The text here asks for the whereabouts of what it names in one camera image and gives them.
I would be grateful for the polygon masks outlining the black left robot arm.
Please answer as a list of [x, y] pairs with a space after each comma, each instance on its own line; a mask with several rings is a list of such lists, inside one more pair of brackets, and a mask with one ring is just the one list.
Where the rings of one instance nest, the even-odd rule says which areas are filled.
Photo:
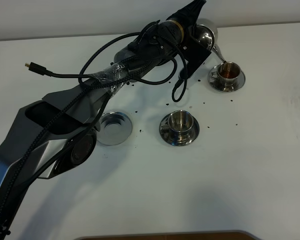
[[130, 34], [133, 41], [119, 51], [105, 70], [74, 76], [78, 85], [47, 94], [21, 108], [0, 145], [0, 240], [10, 226], [30, 185], [85, 162], [97, 143], [97, 126], [109, 100], [127, 83], [143, 82], [157, 66], [183, 63], [175, 88], [187, 87], [200, 50], [195, 39], [198, 17], [205, 2], [194, 0], [165, 21], [149, 23]]

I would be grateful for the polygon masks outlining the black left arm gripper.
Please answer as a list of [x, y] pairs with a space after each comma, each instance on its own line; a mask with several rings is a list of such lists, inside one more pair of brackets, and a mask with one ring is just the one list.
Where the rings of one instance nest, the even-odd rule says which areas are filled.
[[164, 21], [149, 24], [151, 50], [181, 50], [194, 39], [195, 28], [205, 0], [193, 0]]

